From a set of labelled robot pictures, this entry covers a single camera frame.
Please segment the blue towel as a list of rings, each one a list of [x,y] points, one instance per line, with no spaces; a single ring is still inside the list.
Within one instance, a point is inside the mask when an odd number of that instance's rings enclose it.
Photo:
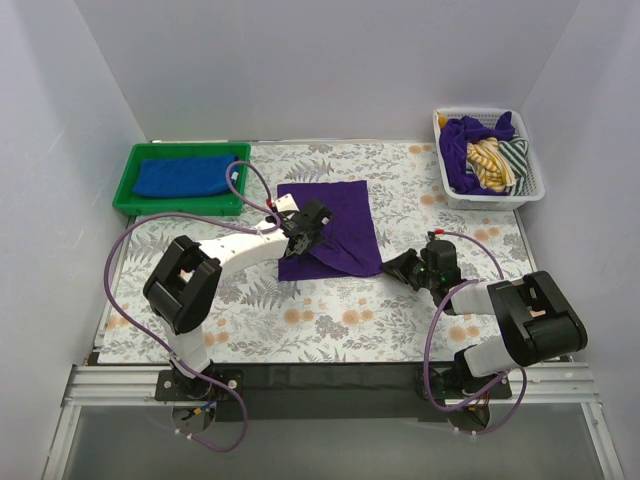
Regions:
[[[235,155],[144,160],[133,193],[152,199],[224,194],[230,191],[227,169],[238,160]]]

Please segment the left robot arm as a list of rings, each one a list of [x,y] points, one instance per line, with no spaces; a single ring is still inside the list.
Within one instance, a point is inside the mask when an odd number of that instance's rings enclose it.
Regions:
[[[211,391],[201,374],[214,372],[202,324],[219,285],[228,277],[266,261],[301,256],[321,243],[332,213],[311,199],[298,207],[289,194],[275,201],[275,212],[239,233],[196,242],[174,239],[146,281],[143,295],[160,317],[170,348],[176,386],[189,398]]]

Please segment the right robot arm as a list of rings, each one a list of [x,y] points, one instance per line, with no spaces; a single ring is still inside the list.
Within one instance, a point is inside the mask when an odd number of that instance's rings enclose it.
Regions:
[[[421,251],[409,249],[382,263],[381,270],[415,291],[429,291],[440,314],[495,317],[498,335],[458,351],[445,367],[425,371],[429,384],[442,392],[471,395],[503,372],[587,346],[586,327],[546,271],[520,279],[466,280],[455,245],[436,237]]]

